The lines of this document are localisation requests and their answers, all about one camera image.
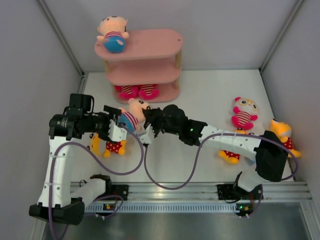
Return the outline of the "boy doll blue shorts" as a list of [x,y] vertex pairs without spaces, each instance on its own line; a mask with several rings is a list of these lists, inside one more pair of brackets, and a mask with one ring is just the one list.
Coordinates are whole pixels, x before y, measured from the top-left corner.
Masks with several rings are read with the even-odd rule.
[[128,108],[120,108],[120,123],[124,124],[132,132],[141,132],[143,123],[146,118],[143,110],[152,110],[153,107],[146,101],[130,98],[128,100]]
[[96,39],[109,53],[118,54],[125,50],[129,38],[127,23],[128,20],[121,16],[108,16],[100,22]]

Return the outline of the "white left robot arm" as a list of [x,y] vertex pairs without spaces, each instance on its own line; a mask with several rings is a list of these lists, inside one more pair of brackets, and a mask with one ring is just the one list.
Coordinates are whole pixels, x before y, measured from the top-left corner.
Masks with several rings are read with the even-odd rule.
[[72,147],[81,146],[85,133],[98,134],[103,140],[115,142],[125,134],[118,127],[122,114],[118,108],[105,105],[94,112],[94,97],[72,93],[62,114],[49,121],[49,160],[41,195],[29,208],[31,217],[52,223],[79,225],[85,208],[95,199],[109,199],[113,194],[109,176],[96,174],[87,184],[71,193],[71,175],[75,157]]

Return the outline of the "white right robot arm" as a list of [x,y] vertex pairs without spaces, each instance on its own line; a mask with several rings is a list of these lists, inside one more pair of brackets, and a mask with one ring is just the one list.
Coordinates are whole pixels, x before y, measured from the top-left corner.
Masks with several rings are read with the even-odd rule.
[[206,122],[189,119],[185,112],[174,104],[164,109],[144,109],[146,133],[140,141],[148,146],[159,133],[178,136],[188,146],[212,147],[239,154],[255,163],[240,172],[233,184],[233,192],[240,199],[246,198],[265,182],[280,182],[283,179],[288,149],[272,131],[262,135],[227,131]]

